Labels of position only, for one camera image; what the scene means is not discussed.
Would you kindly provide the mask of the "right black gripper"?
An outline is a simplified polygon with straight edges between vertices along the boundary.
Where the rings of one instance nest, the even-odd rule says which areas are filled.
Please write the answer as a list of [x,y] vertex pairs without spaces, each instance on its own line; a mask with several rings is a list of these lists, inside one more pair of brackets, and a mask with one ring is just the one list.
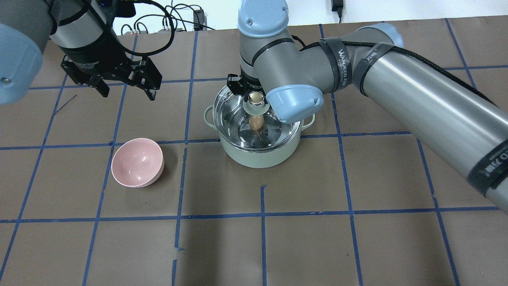
[[233,94],[243,97],[248,96],[251,92],[262,92],[262,85],[259,79],[245,73],[240,75],[228,74],[226,86]]

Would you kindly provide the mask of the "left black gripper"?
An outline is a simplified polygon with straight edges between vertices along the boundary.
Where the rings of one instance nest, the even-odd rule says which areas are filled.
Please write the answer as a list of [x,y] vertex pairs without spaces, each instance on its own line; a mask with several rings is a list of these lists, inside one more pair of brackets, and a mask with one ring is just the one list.
[[112,30],[88,35],[90,39],[85,33],[60,38],[65,54],[61,67],[74,83],[93,87],[107,98],[110,88],[105,81],[116,80],[144,90],[150,101],[156,99],[163,77],[150,56],[163,50],[134,52],[123,46]]

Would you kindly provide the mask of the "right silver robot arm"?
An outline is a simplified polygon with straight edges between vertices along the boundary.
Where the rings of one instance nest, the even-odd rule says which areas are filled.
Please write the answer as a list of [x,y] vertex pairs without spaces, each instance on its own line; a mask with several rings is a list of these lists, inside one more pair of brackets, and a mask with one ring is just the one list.
[[508,208],[508,116],[485,95],[404,48],[388,23],[299,49],[284,0],[242,0],[239,76],[227,86],[249,100],[261,93],[283,123],[321,110],[327,93],[354,85],[504,212]]

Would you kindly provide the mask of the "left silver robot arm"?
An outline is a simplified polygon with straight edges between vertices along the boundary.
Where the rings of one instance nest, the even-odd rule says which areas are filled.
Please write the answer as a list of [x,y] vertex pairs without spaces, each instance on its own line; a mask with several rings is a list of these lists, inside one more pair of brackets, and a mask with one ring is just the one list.
[[151,55],[169,47],[135,52],[120,43],[115,18],[131,18],[134,0],[2,0],[0,2],[0,101],[11,104],[28,92],[51,40],[64,53],[61,68],[77,85],[109,95],[107,80],[142,89],[154,100],[162,83]]

